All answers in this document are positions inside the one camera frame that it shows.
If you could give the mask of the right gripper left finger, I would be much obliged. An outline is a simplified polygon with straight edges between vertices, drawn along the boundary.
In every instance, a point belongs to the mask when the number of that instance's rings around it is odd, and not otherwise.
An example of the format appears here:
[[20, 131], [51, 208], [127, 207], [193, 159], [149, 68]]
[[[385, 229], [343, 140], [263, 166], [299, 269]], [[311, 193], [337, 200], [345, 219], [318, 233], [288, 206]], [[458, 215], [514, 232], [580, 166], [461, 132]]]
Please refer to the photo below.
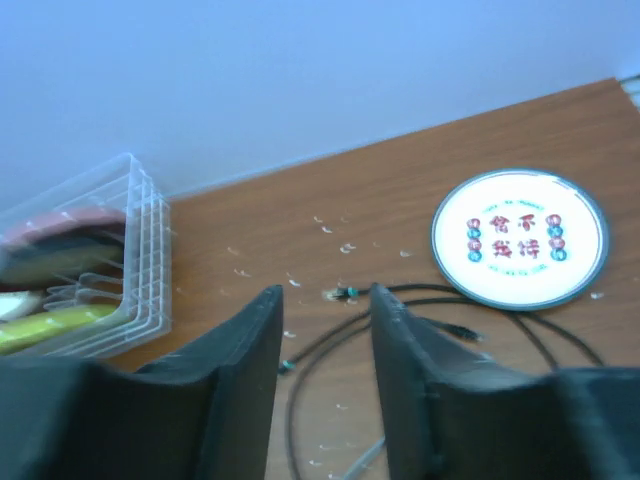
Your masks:
[[5, 479], [261, 479], [283, 289], [133, 373], [88, 359], [1, 361]]

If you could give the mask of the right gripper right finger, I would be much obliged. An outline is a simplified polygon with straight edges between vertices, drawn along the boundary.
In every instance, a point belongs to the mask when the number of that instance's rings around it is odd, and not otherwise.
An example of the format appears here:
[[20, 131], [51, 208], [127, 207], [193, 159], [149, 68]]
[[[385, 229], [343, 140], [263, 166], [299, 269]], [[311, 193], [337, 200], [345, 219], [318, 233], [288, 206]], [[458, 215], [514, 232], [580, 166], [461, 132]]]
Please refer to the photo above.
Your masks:
[[370, 293], [371, 337], [393, 479], [635, 479], [639, 372], [502, 366]]

